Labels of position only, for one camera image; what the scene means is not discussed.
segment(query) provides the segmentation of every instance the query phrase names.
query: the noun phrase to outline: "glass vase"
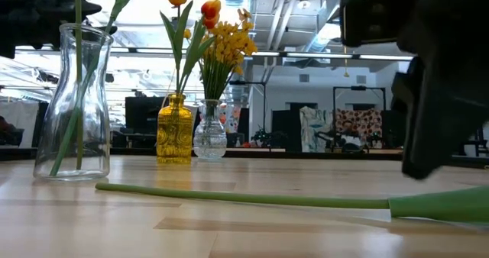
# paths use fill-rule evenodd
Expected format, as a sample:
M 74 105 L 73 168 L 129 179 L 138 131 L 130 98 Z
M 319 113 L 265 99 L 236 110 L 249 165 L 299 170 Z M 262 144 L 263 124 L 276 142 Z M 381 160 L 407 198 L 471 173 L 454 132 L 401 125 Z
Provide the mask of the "glass vase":
M 192 156 L 192 112 L 183 106 L 185 95 L 171 94 L 158 113 L 157 162 L 189 164 Z
M 226 153 L 226 132 L 219 121 L 218 100 L 202 101 L 202 120 L 193 138 L 193 150 L 200 159 L 218 159 Z
M 80 74 L 76 68 L 77 30 L 82 35 Z M 109 172 L 104 84 L 113 39 L 104 31 L 77 24 L 61 25 L 60 33 L 60 80 L 44 117 L 34 177 L 66 181 L 102 178 Z

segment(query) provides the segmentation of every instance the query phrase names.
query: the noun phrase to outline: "desk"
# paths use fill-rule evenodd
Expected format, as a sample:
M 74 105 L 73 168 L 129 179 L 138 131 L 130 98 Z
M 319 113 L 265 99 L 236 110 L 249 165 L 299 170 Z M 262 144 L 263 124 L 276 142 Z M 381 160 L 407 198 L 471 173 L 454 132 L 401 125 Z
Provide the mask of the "desk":
M 489 172 L 446 167 L 425 182 L 400 163 L 225 159 L 157 166 L 113 156 L 105 181 L 177 189 L 383 198 L 488 185 Z M 388 211 L 233 204 L 97 192 L 94 182 L 32 179 L 32 161 L 0 162 L 2 258 L 489 257 L 489 233 Z

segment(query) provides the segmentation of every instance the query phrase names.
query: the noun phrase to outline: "ceiling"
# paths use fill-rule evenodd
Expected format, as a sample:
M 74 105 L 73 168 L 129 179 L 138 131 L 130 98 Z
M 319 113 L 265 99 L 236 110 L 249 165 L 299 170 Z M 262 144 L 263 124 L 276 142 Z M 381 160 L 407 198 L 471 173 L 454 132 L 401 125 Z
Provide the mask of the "ceiling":
M 114 0 L 88 1 L 102 6 L 101 12 L 89 16 L 89 23 L 93 26 L 107 24 Z M 198 5 L 203 4 L 206 0 L 188 1 L 194 1 L 195 5 L 189 16 L 189 24 L 191 25 L 201 15 Z M 307 1 L 310 2 L 308 8 L 299 8 L 297 7 L 298 0 L 222 0 L 221 20 L 236 22 L 238 20 L 237 9 L 249 9 L 254 16 L 255 24 L 252 35 L 260 51 L 307 51 L 311 43 L 316 40 L 314 45 L 317 48 L 317 44 L 320 44 L 319 52 L 344 53 L 345 48 L 334 41 L 336 37 L 339 37 L 338 26 L 329 24 L 327 30 L 322 31 L 325 25 L 324 17 L 331 13 L 332 8 L 334 8 L 331 2 L 335 0 Z M 116 52 L 118 48 L 169 49 L 170 43 L 164 31 L 160 11 L 167 16 L 176 15 L 176 10 L 171 8 L 167 0 L 131 0 L 115 22 L 118 31 L 113 35 L 115 38 L 113 52 Z M 404 55 L 393 44 L 368 45 L 355 50 L 347 49 L 347 53 Z M 375 73 L 389 63 L 373 60 L 349 60 L 348 66 L 358 67 L 363 73 Z M 263 66 L 263 59 L 247 61 L 247 66 L 252 67 L 253 65 Z M 336 74 L 333 70 L 344 68 L 344 66 L 344 60 L 328 60 L 326 62 L 310 60 L 309 62 L 301 61 L 300 64 L 290 61 L 288 64 L 283 64 L 283 61 L 280 60 L 279 68 L 277 67 L 272 72 L 269 83 L 296 84 L 295 79 L 287 78 L 298 76 L 304 72 L 312 73 L 315 77 L 314 74 L 322 73 L 319 67 L 327 67 L 327 70 L 331 71 L 328 72 L 331 75 L 328 79 L 324 79 L 322 84 L 344 84 L 346 81 L 343 79 L 343 75 L 333 75 Z M 33 71 L 34 68 L 58 76 L 60 70 L 59 53 L 52 51 L 49 47 L 45 47 L 43 50 L 18 47 L 14 60 L 0 58 L 0 85 L 55 87 L 52 83 L 35 79 L 37 73 Z M 119 104 L 126 95 L 133 95 L 132 89 L 142 89 L 148 95 L 165 95 L 172 79 L 174 61 L 171 56 L 113 53 L 108 62 L 107 70 L 108 73 L 114 75 L 114 82 L 106 84 L 109 99 L 112 103 Z M 247 80 L 254 79 L 252 70 L 248 74 L 251 75 L 246 77 Z M 195 99 L 202 97 L 202 85 L 199 82 L 197 69 L 194 70 L 186 90 L 188 93 L 193 93 Z M 52 90 L 22 90 L 21 93 L 27 97 L 49 100 Z M 246 89 L 240 89 L 237 95 L 246 97 Z

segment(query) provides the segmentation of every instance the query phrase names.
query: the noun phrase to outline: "table surface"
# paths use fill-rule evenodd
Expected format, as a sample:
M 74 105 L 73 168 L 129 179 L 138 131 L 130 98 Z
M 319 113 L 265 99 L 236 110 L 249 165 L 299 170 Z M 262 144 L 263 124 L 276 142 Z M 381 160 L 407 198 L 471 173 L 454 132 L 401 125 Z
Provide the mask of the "table surface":
M 194 160 L 112 156 L 105 182 L 221 192 L 386 198 L 489 185 L 489 172 L 445 167 L 425 182 L 399 162 Z M 391 219 L 385 210 L 304 208 L 103 192 L 95 182 L 32 178 L 0 162 L 0 257 L 489 257 L 487 227 Z

